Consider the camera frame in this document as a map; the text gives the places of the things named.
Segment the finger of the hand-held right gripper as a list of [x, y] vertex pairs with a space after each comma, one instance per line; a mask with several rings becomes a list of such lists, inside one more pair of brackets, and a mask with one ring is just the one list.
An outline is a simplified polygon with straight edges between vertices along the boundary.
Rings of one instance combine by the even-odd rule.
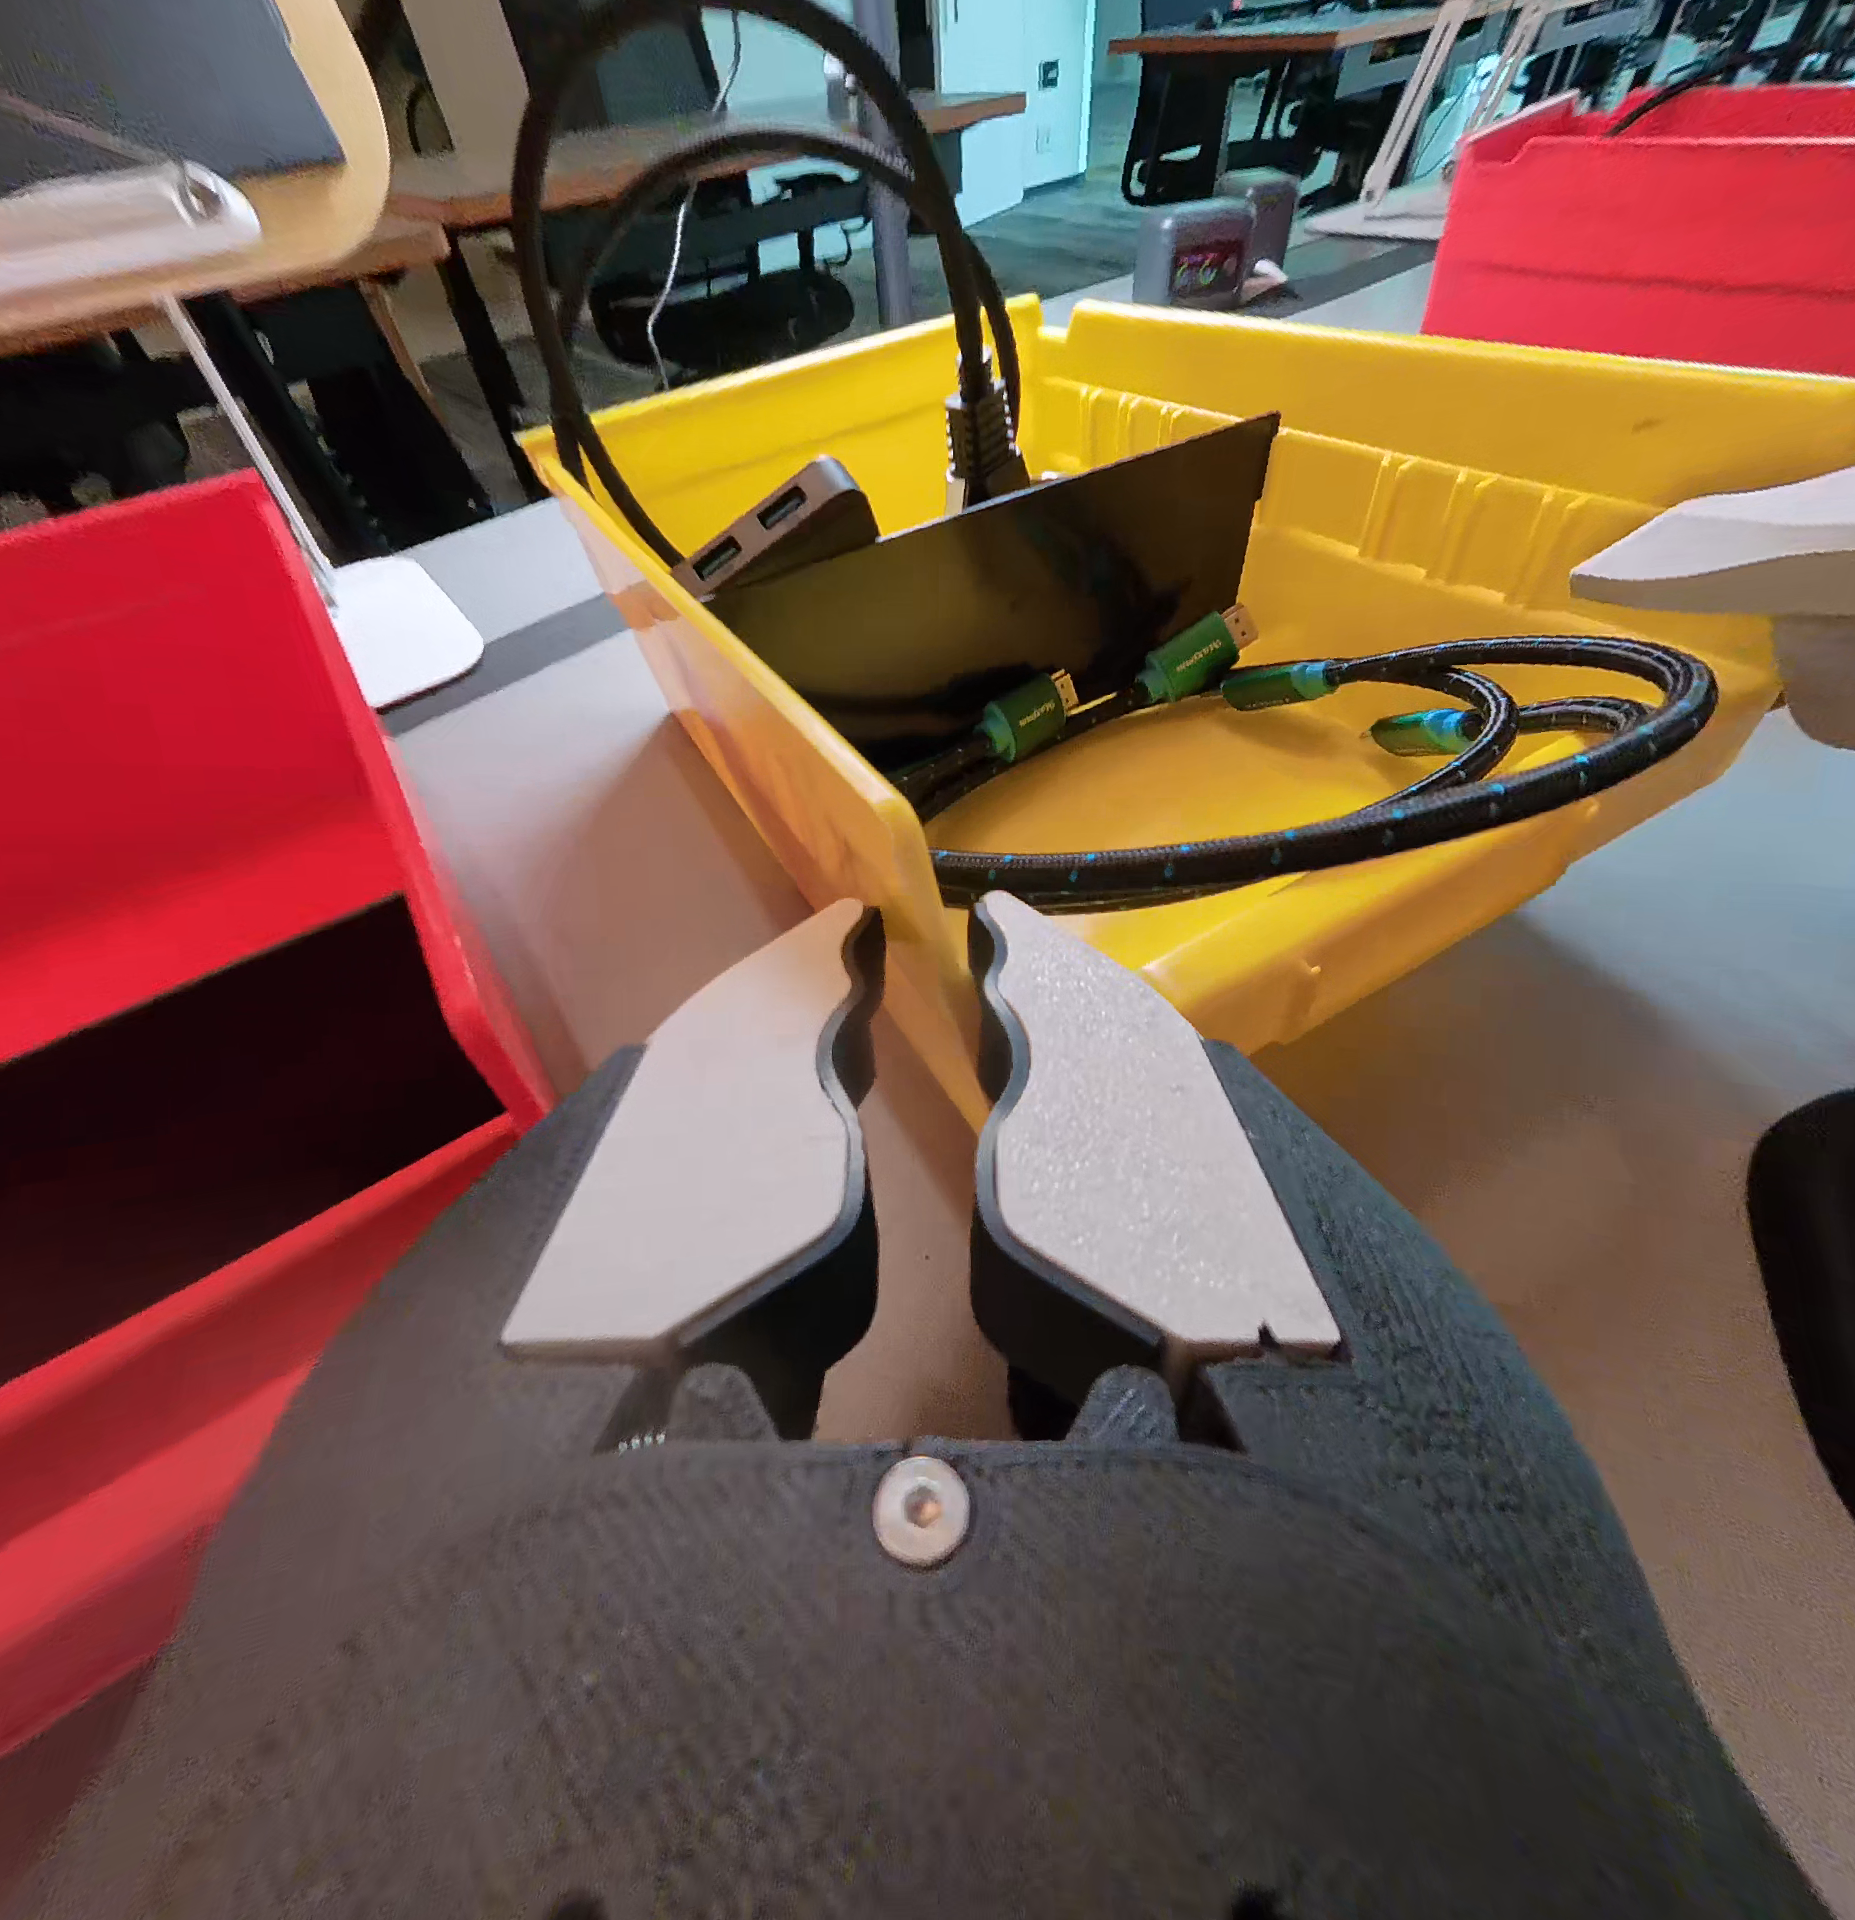
[[1855, 619], [1776, 619], [1776, 677], [1805, 735], [1855, 748]]
[[1575, 561], [1575, 591], [1639, 611], [1855, 619], [1855, 467], [1686, 495]]

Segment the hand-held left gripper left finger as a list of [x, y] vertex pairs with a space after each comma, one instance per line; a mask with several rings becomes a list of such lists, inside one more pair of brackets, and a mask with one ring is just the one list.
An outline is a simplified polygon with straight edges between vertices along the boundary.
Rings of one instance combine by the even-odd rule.
[[526, 1261], [505, 1358], [654, 1380], [726, 1363], [772, 1429], [815, 1421], [879, 1312], [860, 1106], [883, 947], [883, 913], [834, 900], [654, 1026]]

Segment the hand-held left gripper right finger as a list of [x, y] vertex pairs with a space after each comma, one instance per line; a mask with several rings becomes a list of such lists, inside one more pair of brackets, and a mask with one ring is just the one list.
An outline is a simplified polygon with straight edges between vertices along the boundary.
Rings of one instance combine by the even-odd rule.
[[1337, 1312], [1206, 1044], [1139, 973], [1015, 893], [969, 915], [986, 1125], [969, 1294], [1022, 1429], [1112, 1367], [1345, 1358]]

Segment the yellow plastic bin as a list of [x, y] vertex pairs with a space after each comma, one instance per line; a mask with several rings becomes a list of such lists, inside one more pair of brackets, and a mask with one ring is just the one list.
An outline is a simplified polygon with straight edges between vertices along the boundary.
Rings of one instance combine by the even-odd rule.
[[[1422, 957], [1553, 888], [1585, 852], [1711, 786], [1776, 698], [1771, 622], [1755, 611], [1618, 611], [1575, 600], [1575, 561], [1639, 519], [1855, 459], [1855, 385], [1805, 370], [1639, 363], [1492, 339], [1367, 333], [1323, 322], [1073, 306], [1022, 333], [1022, 458], [1031, 483], [1278, 411], [1246, 519], [1238, 603], [1246, 660], [1380, 651], [1464, 636], [1653, 636], [1711, 660], [1719, 718], [1669, 769], [1456, 846], [1328, 877], [1060, 915], [1146, 973], [1206, 1039], [1269, 1048], [1313, 1031]], [[768, 370], [609, 408], [603, 446], [644, 511], [702, 545], [806, 459], [834, 458], [883, 541], [940, 519], [940, 400], [952, 329], [913, 322]], [[627, 518], [578, 483], [545, 423], [526, 467], [578, 519], [603, 590], [810, 907], [862, 900], [890, 931], [890, 1016], [979, 1125], [979, 989], [969, 913], [940, 907], [933, 846], [1114, 852], [1334, 821], [1412, 779], [1367, 742], [1386, 687], [1284, 711], [1178, 703], [1042, 748], [1031, 769], [921, 821], [890, 769], [860, 758], [768, 672]]]

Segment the grey usb hub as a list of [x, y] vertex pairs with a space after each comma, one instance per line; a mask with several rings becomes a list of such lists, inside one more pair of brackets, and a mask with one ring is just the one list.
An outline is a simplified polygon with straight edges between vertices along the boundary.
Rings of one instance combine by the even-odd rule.
[[793, 570], [862, 552], [879, 541], [883, 528], [862, 483], [834, 458], [815, 458], [768, 495], [759, 495], [745, 518], [735, 518], [717, 541], [687, 552], [670, 561], [670, 583], [698, 600], [717, 600], [726, 590], [778, 583]]

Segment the red plastic bin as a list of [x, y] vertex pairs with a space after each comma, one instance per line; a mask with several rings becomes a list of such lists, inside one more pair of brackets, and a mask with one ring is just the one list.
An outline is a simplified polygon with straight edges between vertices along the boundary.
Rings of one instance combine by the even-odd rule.
[[1705, 82], [1456, 142], [1427, 333], [1855, 377], [1855, 82]]
[[251, 472], [0, 536], [0, 1758], [555, 1078]]

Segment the black bin divider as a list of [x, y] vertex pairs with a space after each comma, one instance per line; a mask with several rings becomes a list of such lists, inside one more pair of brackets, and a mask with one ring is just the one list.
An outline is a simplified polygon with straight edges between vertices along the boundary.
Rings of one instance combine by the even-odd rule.
[[907, 769], [1036, 672], [1112, 698], [1158, 640], [1238, 603], [1275, 439], [1278, 411], [1230, 420], [726, 590], [709, 611], [860, 758]]

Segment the white folding tablet stand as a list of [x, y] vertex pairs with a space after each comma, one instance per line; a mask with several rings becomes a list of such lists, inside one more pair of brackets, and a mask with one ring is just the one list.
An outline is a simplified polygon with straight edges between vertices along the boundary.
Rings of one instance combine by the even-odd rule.
[[0, 192], [0, 356], [96, 333], [108, 320], [144, 306], [170, 320], [291, 518], [371, 705], [398, 705], [475, 672], [489, 640], [413, 558], [322, 558], [309, 519], [315, 477], [291, 477], [291, 423], [263, 423], [263, 400], [297, 408], [297, 397], [242, 329], [242, 294], [276, 301], [358, 281], [390, 270], [390, 232], [398, 222], [376, 222], [332, 264], [282, 264], [251, 196], [196, 161], [119, 161]]

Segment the grey box with colourful label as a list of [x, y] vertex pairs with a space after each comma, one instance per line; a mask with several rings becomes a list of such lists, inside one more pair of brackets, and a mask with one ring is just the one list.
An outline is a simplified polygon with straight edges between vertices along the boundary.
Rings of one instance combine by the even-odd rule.
[[1238, 167], [1212, 196], [1153, 204], [1137, 246], [1137, 306], [1242, 312], [1291, 290], [1296, 171]]

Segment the black round pad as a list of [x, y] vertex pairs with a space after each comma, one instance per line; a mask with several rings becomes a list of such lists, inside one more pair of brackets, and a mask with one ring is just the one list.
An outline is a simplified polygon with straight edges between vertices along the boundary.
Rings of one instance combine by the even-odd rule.
[[1802, 1429], [1855, 1515], [1855, 1089], [1760, 1134], [1747, 1229]]

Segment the black office chair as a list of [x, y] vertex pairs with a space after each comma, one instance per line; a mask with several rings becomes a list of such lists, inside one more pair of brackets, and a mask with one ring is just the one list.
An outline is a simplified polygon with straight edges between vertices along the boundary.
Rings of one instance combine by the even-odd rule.
[[[726, 113], [745, 21], [717, 57], [702, 21], [654, 21], [597, 57], [566, 131]], [[745, 370], [810, 356], [853, 322], [853, 290], [824, 232], [862, 222], [862, 180], [824, 161], [698, 180], [649, 212], [587, 281], [587, 320], [611, 362], [670, 377]]]

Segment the brown office desk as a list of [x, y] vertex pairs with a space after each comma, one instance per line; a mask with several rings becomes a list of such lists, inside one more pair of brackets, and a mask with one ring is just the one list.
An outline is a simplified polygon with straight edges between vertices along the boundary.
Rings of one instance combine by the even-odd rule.
[[[1026, 108], [1026, 91], [913, 91], [927, 131], [969, 131]], [[735, 113], [670, 113], [649, 127], [557, 131], [545, 155], [545, 212], [609, 204], [639, 167], [702, 131], [848, 131], [824, 98], [748, 104]], [[512, 155], [402, 155], [385, 213], [446, 232], [512, 226]]]

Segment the black board with wooden rim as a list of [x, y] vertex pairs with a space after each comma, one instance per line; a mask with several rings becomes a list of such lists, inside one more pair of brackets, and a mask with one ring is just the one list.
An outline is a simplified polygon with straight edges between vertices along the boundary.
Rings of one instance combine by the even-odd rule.
[[0, 0], [0, 333], [332, 270], [385, 187], [339, 7]]

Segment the white stand frame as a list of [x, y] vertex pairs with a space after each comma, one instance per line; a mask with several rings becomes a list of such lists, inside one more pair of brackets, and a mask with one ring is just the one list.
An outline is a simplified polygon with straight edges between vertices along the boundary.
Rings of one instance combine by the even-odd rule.
[[[1509, 35], [1500, 35], [1500, 53], [1487, 68], [1487, 80], [1479, 91], [1464, 91], [1464, 117], [1453, 131], [1453, 147], [1449, 161], [1427, 171], [1427, 180], [1412, 180], [1412, 142], [1435, 108], [1435, 82], [1449, 80], [1453, 53], [1456, 53], [1456, 35], [1473, 16], [1492, 16], [1492, 13], [1514, 13]], [[1427, 41], [1419, 53], [1419, 69], [1380, 131], [1380, 147], [1357, 187], [1351, 204], [1334, 204], [1334, 212], [1313, 212], [1304, 213], [1304, 232], [1328, 232], [1328, 241], [1419, 241], [1419, 246], [1435, 246], [1440, 226], [1449, 226], [1449, 196], [1453, 196], [1453, 171], [1456, 171], [1456, 155], [1479, 131], [1492, 127], [1514, 80], [1525, 69], [1525, 57], [1535, 53], [1535, 35], [1575, 13], [1575, 0], [1525, 0], [1525, 7], [1509, 7], [1509, 0], [1449, 0], [1427, 21]]]

